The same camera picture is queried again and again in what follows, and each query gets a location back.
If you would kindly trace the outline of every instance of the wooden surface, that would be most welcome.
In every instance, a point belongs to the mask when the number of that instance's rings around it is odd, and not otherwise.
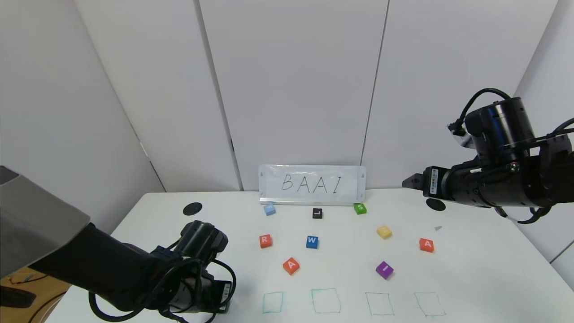
[[[70,284],[64,283],[53,277],[44,277],[45,275],[32,270],[30,268],[23,268],[18,272],[3,278],[0,280],[2,286],[17,288],[31,293],[36,294],[36,299],[32,306],[27,309],[17,309],[13,307],[0,307],[0,321],[2,323],[25,323],[29,322],[34,313],[42,307],[51,298],[57,296],[68,290]],[[34,282],[24,282],[25,279],[29,280],[38,279]],[[31,323],[42,323],[44,322],[61,297],[58,297],[49,303],[47,303],[42,309],[34,316]]]

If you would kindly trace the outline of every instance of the green drawn square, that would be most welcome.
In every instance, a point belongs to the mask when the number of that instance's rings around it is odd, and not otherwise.
[[[317,314],[341,313],[341,300],[337,289],[312,289],[311,300]]]
[[[283,292],[267,293],[263,295],[263,314],[281,313],[283,311]]]
[[[394,316],[389,293],[365,293],[365,296],[372,316]]]
[[[439,296],[434,291],[418,291],[414,296],[417,298],[418,307],[426,317],[447,315],[440,304]]]

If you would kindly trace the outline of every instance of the blue letter block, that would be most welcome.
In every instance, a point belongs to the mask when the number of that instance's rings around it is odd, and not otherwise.
[[[319,238],[307,236],[307,248],[317,249],[319,247]]]
[[[271,214],[275,214],[275,207],[273,206],[273,204],[267,204],[263,207],[263,210],[265,210],[265,214],[267,215],[271,215]]]

